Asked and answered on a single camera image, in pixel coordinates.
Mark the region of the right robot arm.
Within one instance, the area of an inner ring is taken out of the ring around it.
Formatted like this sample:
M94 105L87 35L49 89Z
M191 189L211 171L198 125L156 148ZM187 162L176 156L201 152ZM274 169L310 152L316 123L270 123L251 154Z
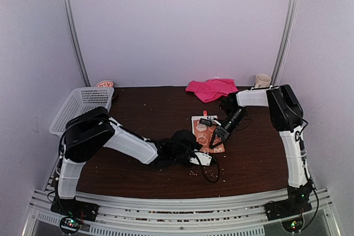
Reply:
M308 122L292 87L289 84L270 88L251 88L228 94L221 100L220 109L227 117L218 122L209 148L226 142L239 126L248 107L267 107L273 128L279 133L285 150L288 166L288 199L284 210L294 215L305 205L308 197L309 175L303 131Z

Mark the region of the orange bunny towel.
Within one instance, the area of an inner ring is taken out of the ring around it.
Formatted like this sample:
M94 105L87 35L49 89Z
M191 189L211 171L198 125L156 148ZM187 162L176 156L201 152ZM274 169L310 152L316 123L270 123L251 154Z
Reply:
M205 125L199 124L200 118L215 117L218 119L217 115L209 115L207 110L203 111L202 116L192 116L191 117L191 128L192 133L195 135L196 140L199 144L202 145L201 151L210 154L224 153L224 145L220 145L214 149L209 148L209 143L211 140L212 133L217 126L207 127Z

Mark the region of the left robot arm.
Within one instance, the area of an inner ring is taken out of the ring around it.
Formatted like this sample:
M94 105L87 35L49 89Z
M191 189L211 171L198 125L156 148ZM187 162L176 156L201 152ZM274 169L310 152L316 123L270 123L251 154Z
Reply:
M68 121L59 140L61 166L56 195L59 198L58 207L67 216L79 212L80 205L74 199L81 171L101 149L115 150L142 164L156 167L174 163L204 163L191 132L180 140L145 138L112 118L106 108L97 107Z

